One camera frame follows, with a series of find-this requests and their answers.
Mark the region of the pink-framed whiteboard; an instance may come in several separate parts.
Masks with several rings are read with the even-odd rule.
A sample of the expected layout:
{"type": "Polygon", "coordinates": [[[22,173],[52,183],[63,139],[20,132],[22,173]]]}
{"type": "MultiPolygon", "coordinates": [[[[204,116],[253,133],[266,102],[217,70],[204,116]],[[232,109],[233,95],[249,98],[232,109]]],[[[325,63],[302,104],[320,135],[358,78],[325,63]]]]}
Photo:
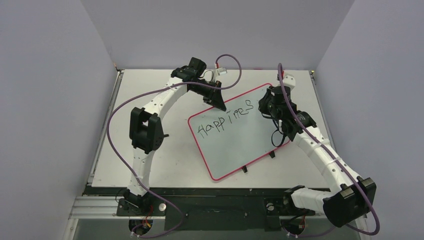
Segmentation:
{"type": "Polygon", "coordinates": [[[188,127],[214,181],[246,168],[289,143],[259,111],[265,83],[225,102],[226,111],[210,107],[190,116],[188,127]]]}

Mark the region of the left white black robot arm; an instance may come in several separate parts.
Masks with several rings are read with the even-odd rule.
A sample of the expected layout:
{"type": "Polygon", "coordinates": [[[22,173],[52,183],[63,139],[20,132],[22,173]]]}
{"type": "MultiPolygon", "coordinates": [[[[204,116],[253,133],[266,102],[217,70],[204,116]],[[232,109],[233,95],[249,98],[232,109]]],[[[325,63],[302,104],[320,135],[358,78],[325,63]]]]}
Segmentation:
{"type": "Polygon", "coordinates": [[[172,71],[165,87],[154,91],[155,97],[141,108],[130,112],[129,138],[133,147],[133,162],[128,164],[120,155],[122,163],[131,172],[130,183],[123,193],[126,205],[136,214],[147,214],[152,207],[149,178],[153,156],[162,145],[165,133],[162,119],[171,107],[187,92],[202,96],[203,102],[226,111],[221,93],[221,82],[202,78],[207,65],[192,57],[189,64],[172,71]]]}

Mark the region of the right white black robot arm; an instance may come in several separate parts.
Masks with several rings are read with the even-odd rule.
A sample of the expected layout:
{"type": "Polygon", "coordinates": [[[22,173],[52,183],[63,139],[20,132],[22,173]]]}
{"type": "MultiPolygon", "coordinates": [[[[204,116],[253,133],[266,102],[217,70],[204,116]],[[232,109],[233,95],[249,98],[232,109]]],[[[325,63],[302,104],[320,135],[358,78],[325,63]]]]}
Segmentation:
{"type": "Polygon", "coordinates": [[[262,116],[271,119],[283,138],[289,138],[309,157],[328,184],[329,191],[302,185],[287,190],[282,199],[287,213],[321,213],[340,228],[371,211],[376,183],[361,177],[340,158],[312,117],[291,101],[288,86],[268,87],[258,104],[262,116]]]}

